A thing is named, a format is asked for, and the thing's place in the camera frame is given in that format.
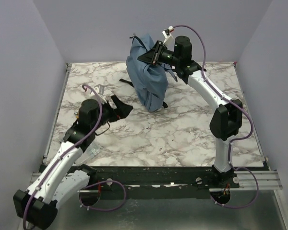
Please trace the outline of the blue backpack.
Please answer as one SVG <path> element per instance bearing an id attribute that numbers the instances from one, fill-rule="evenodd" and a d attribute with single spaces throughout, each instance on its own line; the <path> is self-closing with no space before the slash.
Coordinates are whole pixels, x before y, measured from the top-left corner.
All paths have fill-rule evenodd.
<path id="1" fill-rule="evenodd" d="M 126 59 L 126 70 L 130 80 L 120 79 L 120 81 L 135 89 L 139 101 L 147 111 L 155 112 L 161 108 L 168 108 L 164 102 L 168 88 L 166 73 L 169 73 L 175 81 L 178 80 L 177 77 L 169 65 L 165 63 L 154 66 L 138 60 L 140 55 L 149 51 L 155 44 L 150 34 L 141 37 L 134 34 L 130 39 L 132 46 L 130 55 Z"/>

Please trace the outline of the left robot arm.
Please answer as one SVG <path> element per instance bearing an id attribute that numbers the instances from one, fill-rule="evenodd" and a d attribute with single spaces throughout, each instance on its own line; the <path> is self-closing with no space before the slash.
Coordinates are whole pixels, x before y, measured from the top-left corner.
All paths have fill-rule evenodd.
<path id="1" fill-rule="evenodd" d="M 116 108 L 99 96 L 81 103 L 78 117 L 67 130 L 59 150 L 39 177 L 25 190 L 13 196 L 16 214 L 23 220 L 23 229 L 47 229 L 55 220 L 60 206 L 82 189 L 96 189 L 101 195 L 102 184 L 122 183 L 112 179 L 97 179 L 96 171 L 86 164 L 70 171 L 74 163 L 89 149 L 101 126 L 125 119 L 133 110 L 117 96 L 111 96 Z"/>

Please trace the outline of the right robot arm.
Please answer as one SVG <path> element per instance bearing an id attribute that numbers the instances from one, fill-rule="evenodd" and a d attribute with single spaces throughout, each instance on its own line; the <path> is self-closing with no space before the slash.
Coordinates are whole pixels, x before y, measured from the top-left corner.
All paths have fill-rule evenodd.
<path id="1" fill-rule="evenodd" d="M 177 76 L 196 90 L 213 110 L 209 128 L 216 138 L 213 167 L 218 172 L 212 174 L 211 182 L 218 188 L 226 185 L 229 180 L 226 172 L 231 170 L 229 142 L 242 126 L 242 101 L 225 95 L 202 73 L 204 67 L 192 59 L 192 44 L 187 36 L 175 38 L 173 51 L 168 50 L 163 42 L 157 41 L 138 60 L 152 65 L 165 63 L 174 66 Z"/>

